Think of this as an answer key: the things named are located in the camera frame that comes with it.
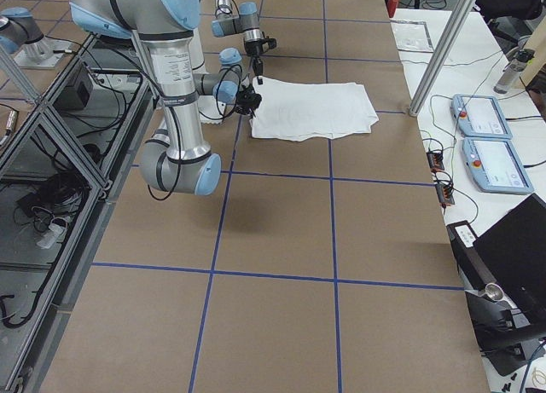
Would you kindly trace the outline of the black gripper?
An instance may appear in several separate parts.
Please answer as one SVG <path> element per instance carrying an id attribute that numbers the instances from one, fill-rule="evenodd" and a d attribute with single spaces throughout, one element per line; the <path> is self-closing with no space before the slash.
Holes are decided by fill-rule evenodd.
<path id="1" fill-rule="evenodd" d="M 264 63 L 261 56 L 276 47 L 277 40 L 268 36 L 265 38 L 244 41 L 244 49 L 247 56 L 251 58 L 251 65 L 255 76 L 264 75 Z"/>
<path id="2" fill-rule="evenodd" d="M 262 75 L 256 75 L 258 84 L 263 84 Z M 255 118 L 255 112 L 262 101 L 262 95 L 259 94 L 251 84 L 242 86 L 236 94 L 235 111 L 239 114 Z"/>

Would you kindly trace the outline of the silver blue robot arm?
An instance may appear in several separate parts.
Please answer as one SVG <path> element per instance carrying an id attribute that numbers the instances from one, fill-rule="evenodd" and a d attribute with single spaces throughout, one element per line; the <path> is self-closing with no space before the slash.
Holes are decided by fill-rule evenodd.
<path id="1" fill-rule="evenodd" d="M 237 4 L 235 0 L 215 0 L 215 2 L 215 19 L 211 24 L 213 36 L 223 38 L 241 34 L 254 77 L 258 84 L 262 84 L 264 76 L 262 56 L 277 47 L 277 40 L 267 36 L 261 30 L 256 3 Z"/>
<path id="2" fill-rule="evenodd" d="M 200 0 L 70 0 L 70 8 L 73 21 L 87 32 L 121 39 L 136 34 L 149 52 L 151 67 L 143 73 L 158 92 L 164 117 L 142 151 L 140 170 L 148 187 L 211 194 L 221 158 L 203 137 L 199 98 L 211 95 L 249 115 L 262 101 L 238 50 L 221 52 L 219 74 L 194 72 L 190 43 L 200 24 Z"/>

